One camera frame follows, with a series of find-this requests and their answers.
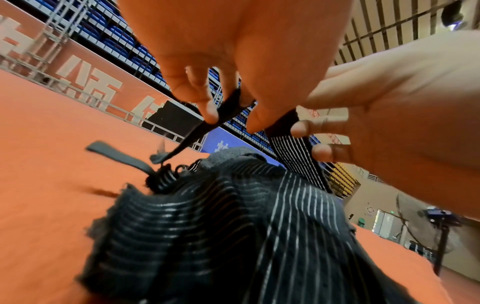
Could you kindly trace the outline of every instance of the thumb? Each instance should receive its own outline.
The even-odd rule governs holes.
[[[259,132],[274,124],[278,119],[285,115],[290,109],[271,109],[265,107],[262,103],[257,104],[248,115],[246,122],[246,131],[250,134]]]

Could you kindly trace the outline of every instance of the orange carpet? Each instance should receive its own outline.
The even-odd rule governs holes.
[[[0,81],[0,303],[100,303],[74,281],[92,245],[84,229],[145,175],[84,148],[105,140],[148,161],[160,137],[6,72]],[[186,150],[171,163],[204,157]],[[449,304],[427,260],[362,228],[358,238],[417,300]]]

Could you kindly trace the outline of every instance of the railing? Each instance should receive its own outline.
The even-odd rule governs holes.
[[[34,66],[32,66],[28,63],[19,61],[17,59],[9,57],[9,56],[0,56],[0,60],[3,61],[3,63],[0,65],[0,69],[5,70],[7,72],[10,72],[10,73],[12,73],[14,75],[17,75],[19,77],[22,77],[24,79],[27,79],[27,80],[29,80],[33,83],[36,83],[36,84],[38,84],[42,87],[45,87],[49,90],[52,90],[56,93],[59,93],[59,94],[63,95],[63,96],[69,97],[69,98],[71,98],[75,101],[86,104],[91,108],[94,108],[94,109],[97,109],[99,111],[104,112],[105,114],[108,114],[110,116],[122,119],[123,121],[128,122],[128,123],[130,123],[134,126],[140,127],[140,128],[142,128],[144,130],[147,130],[151,133],[162,136],[161,134],[158,134],[157,132],[154,132],[155,128],[159,128],[162,131],[166,132],[167,134],[170,134],[172,138],[169,138],[167,136],[163,136],[163,137],[167,137],[168,139],[172,139],[175,142],[180,142],[184,138],[183,136],[181,136],[179,134],[176,134],[175,132],[167,130],[162,126],[159,126],[159,125],[157,125],[157,124],[155,124],[151,121],[148,121],[147,119],[139,117],[132,112],[129,112],[129,111],[127,111],[125,109],[122,109],[122,108],[120,108],[116,105],[113,105],[111,103],[108,103],[108,102],[106,102],[102,99],[99,99],[98,97],[95,97],[92,94],[86,93],[85,91],[83,91],[79,88],[68,85],[68,84],[62,82],[60,79],[57,79],[57,78],[55,78],[51,75],[48,75],[48,74],[46,74],[42,71],[39,71],[38,69],[36,69],[36,67],[34,67]],[[35,73],[29,73],[29,75],[33,75],[33,76],[26,76],[26,75],[24,75],[24,73],[19,73],[18,72],[18,71],[21,71],[21,69],[19,69],[19,67],[27,68],[28,70],[34,71]],[[77,94],[74,94],[74,96],[72,96],[73,94],[70,95],[70,94],[64,93],[64,91],[68,88],[80,93],[81,96],[88,96],[88,98],[86,98],[85,100],[80,100],[79,98],[75,97]],[[125,114],[125,116],[121,117],[119,115],[115,115],[113,113],[107,112],[106,110],[107,110],[108,107],[112,107],[114,109],[117,109],[117,110],[123,112]],[[143,127],[143,122],[147,122],[147,124],[151,125],[151,128]],[[202,149],[204,140],[205,140],[205,136],[201,140],[192,144],[191,148],[196,150],[196,151],[200,151]]]

